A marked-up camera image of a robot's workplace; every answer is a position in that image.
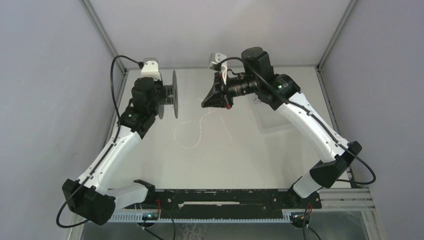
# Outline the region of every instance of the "white thread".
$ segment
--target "white thread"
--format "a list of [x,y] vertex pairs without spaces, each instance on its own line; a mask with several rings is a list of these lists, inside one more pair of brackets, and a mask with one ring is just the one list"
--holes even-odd
[[[224,119],[223,119],[223,116],[221,115],[221,113],[219,113],[218,111],[215,111],[215,110],[212,110],[211,111],[211,109],[208,107],[207,108],[208,109],[208,112],[205,114],[205,115],[203,115],[201,118],[200,118],[200,120],[188,120],[188,121],[185,121],[185,122],[182,122],[182,123],[180,123],[175,129],[174,129],[174,131],[173,131],[173,138],[174,138],[174,140],[175,140],[175,142],[176,142],[176,144],[178,144],[180,147],[182,147],[183,149],[194,149],[195,147],[197,147],[199,144],[200,144],[200,142],[201,142],[201,140],[202,140],[202,122],[205,122],[206,120],[208,120],[209,119],[209,117],[211,116],[211,113],[213,113],[213,112],[216,112],[216,113],[218,113],[219,114],[219,117],[221,118],[221,121],[222,121],[222,125],[224,126],[224,129],[225,129],[225,132],[226,132],[226,134],[228,135],[228,137],[229,137],[229,140],[230,140],[230,142],[232,143],[233,142],[233,139],[231,138],[231,135],[230,135],[230,133],[228,132],[228,130],[227,130],[227,126],[225,125],[225,122],[224,122]],[[184,145],[182,145],[181,143],[179,143],[178,142],[178,140],[177,140],[177,136],[176,136],[176,132],[177,132],[177,129],[179,128],[179,127],[181,127],[181,125],[184,125],[184,124],[187,124],[187,123],[191,123],[191,122],[199,122],[199,139],[198,139],[198,141],[197,141],[197,143],[194,145],[194,146],[184,146]]]

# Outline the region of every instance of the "white table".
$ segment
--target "white table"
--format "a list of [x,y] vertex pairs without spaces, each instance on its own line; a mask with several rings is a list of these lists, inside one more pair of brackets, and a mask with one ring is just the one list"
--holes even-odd
[[[274,71],[291,76],[316,111],[331,122],[313,67],[276,67]],[[140,74],[140,70],[128,73],[121,113]],[[171,84],[172,70],[161,70],[161,74],[165,84]],[[319,161],[312,146],[283,116],[271,108],[253,110],[253,96],[235,98],[231,110],[201,108],[212,87],[214,71],[177,69],[176,75],[178,119],[172,107],[165,106],[164,118],[156,117],[144,139],[116,171],[111,188],[142,179],[157,189],[287,189]],[[285,125],[261,129],[258,113],[271,123]],[[350,185],[336,182],[333,187]]]

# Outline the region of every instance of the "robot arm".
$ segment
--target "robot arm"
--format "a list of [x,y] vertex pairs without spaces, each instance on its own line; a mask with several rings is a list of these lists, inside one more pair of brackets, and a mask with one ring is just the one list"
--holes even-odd
[[172,85],[164,85],[156,59],[144,60],[131,93],[132,99],[103,150],[77,180],[68,179],[62,186],[69,210],[98,225],[106,223],[115,210],[145,200],[149,183],[136,180],[128,186],[109,189],[110,180],[131,149],[145,137],[156,115],[162,119],[164,105],[173,105],[178,117],[175,71]]
[[211,62],[209,67],[218,72],[201,106],[230,109],[234,97],[255,93],[262,102],[289,119],[312,144],[320,158],[287,191],[289,205],[297,207],[313,192],[323,187],[330,188],[354,160],[352,153],[357,155],[361,151],[361,145],[356,141],[349,143],[336,133],[313,109],[293,79],[285,74],[275,74],[268,53],[262,48],[246,49],[241,58],[230,59],[242,61],[245,73],[228,77],[226,67],[222,71],[219,62]]

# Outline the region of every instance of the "gray wall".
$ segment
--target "gray wall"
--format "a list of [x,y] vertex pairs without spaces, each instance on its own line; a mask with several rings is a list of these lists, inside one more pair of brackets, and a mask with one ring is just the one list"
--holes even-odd
[[423,234],[423,11],[422,0],[359,1],[323,69],[342,133],[377,174],[370,191],[393,240]]
[[62,184],[102,146],[112,58],[78,0],[1,1],[0,33],[0,239],[63,239]]

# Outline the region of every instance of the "white wall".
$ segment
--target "white wall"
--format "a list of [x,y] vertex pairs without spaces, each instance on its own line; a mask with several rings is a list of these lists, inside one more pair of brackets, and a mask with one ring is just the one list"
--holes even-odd
[[323,69],[342,133],[377,174],[370,191],[391,240],[423,238],[423,11],[422,0],[359,1]]
[[1,1],[0,33],[0,239],[63,239],[62,184],[102,146],[112,58],[77,0]]
[[[92,0],[120,54],[205,67],[255,46],[273,65],[316,65],[350,0]],[[230,63],[241,66],[239,62]]]

